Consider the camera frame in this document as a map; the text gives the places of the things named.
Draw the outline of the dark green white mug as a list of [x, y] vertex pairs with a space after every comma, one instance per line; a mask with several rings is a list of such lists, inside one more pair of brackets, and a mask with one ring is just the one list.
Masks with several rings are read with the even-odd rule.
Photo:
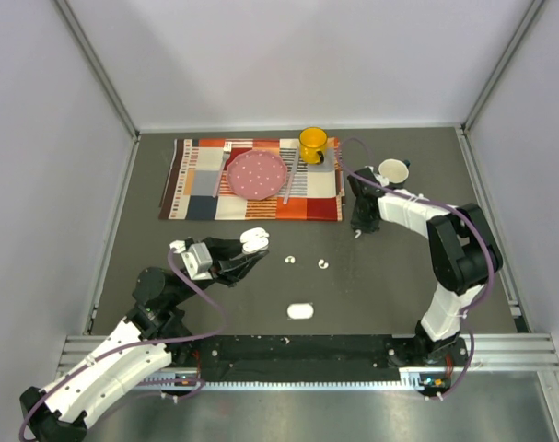
[[387, 181], [387, 187], [391, 189], [402, 189], [410, 175], [410, 162], [388, 158], [378, 165], [378, 174]]

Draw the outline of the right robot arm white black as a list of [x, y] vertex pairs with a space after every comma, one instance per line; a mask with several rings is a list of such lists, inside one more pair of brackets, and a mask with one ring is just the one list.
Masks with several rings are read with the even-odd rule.
[[404, 227], [428, 242], [437, 287], [417, 322], [412, 340], [392, 341], [395, 366], [433, 365], [456, 347], [471, 305], [491, 291], [490, 280], [503, 266], [495, 237], [477, 204], [440, 204], [405, 189], [385, 185], [371, 167], [347, 177], [355, 197], [351, 227], [373, 233], [384, 221]]

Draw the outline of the white oval charging case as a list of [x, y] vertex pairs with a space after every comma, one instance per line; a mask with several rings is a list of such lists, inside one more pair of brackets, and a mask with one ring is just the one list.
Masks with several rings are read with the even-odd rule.
[[309, 320], [313, 317], [314, 312], [311, 303], [293, 303], [286, 309], [287, 317], [291, 320]]

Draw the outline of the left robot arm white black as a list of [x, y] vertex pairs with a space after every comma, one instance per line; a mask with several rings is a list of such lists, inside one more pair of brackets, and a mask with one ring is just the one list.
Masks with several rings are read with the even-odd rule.
[[237, 239], [171, 242], [167, 267], [148, 267], [138, 274], [134, 306], [115, 329], [58, 379], [21, 394], [19, 440], [31, 433], [34, 441], [81, 441], [115, 402], [150, 375], [187, 363], [194, 343], [224, 328], [191, 333], [179, 305], [198, 296], [221, 312], [206, 289], [236, 285], [268, 254], [269, 243], [270, 235], [262, 227], [249, 229]]

